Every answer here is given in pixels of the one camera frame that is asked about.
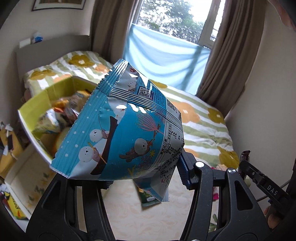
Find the person's hand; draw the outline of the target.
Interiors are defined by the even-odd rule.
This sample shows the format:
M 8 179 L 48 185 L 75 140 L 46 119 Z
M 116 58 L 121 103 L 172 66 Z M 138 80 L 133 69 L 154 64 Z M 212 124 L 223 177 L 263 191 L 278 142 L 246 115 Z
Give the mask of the person's hand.
M 272 206 L 268 206 L 265 210 L 264 210 L 264 216 L 267 220 L 268 226 L 271 229 L 274 229 L 278 226 L 278 224 L 280 223 L 280 218 L 276 215 L 276 212 L 274 211 Z

